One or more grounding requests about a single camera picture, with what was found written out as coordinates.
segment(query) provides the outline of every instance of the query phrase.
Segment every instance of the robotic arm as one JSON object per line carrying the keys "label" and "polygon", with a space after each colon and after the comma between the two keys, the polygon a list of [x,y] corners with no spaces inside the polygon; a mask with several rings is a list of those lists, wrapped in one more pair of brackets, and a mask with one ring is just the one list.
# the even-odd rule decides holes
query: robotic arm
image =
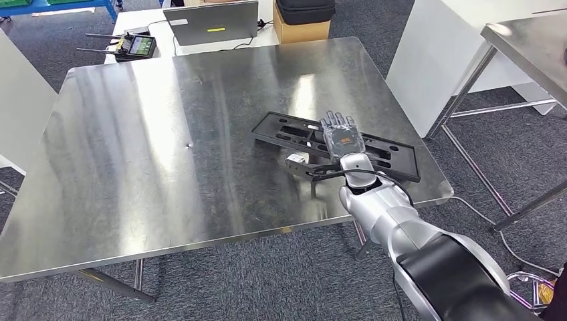
{"label": "robotic arm", "polygon": [[[341,203],[384,247],[396,282],[424,320],[541,320],[509,297],[506,275],[482,247],[423,221],[405,190],[374,172],[351,118],[331,112],[328,117],[322,120],[326,144],[340,170],[312,180],[346,177]],[[286,162],[298,165],[293,158]]]}

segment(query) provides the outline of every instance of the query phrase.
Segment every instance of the black case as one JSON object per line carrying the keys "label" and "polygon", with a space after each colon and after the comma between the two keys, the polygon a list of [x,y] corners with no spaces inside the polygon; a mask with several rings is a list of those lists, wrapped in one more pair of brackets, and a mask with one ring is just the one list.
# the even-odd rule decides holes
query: black case
{"label": "black case", "polygon": [[276,3],[288,25],[329,21],[335,14],[335,0],[276,0]]}

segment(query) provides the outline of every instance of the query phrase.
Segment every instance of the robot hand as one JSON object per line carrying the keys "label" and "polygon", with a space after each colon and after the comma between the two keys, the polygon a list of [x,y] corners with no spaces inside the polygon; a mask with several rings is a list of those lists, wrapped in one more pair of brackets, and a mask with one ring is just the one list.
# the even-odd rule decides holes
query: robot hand
{"label": "robot hand", "polygon": [[338,163],[344,155],[364,152],[364,141],[351,116],[347,116],[345,121],[341,113],[334,114],[329,110],[327,118],[322,118],[320,122],[323,127],[325,144],[333,163]]}

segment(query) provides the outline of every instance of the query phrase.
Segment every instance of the green bin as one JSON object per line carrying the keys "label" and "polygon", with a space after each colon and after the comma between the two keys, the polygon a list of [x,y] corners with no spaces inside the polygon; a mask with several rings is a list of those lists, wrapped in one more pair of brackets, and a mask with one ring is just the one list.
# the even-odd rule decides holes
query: green bin
{"label": "green bin", "polygon": [[50,5],[58,5],[60,3],[83,2],[83,1],[91,1],[91,0],[47,0],[47,3],[49,3]]}
{"label": "green bin", "polygon": [[18,5],[29,5],[31,0],[0,0],[0,7],[16,7]]}

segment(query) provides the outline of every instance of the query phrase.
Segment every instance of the white cabinet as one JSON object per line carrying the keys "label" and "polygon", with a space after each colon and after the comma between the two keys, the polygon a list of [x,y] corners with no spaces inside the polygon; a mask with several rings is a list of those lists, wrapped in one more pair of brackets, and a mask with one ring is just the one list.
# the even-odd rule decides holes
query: white cabinet
{"label": "white cabinet", "polygon": [[[567,9],[567,0],[415,0],[386,82],[419,135],[425,137],[485,53],[486,23],[567,12],[559,9]],[[526,100],[548,97],[501,53],[471,92],[506,86]],[[551,107],[536,109],[545,114]]]}
{"label": "white cabinet", "polygon": [[57,94],[1,29],[0,72],[0,167],[25,173]]}

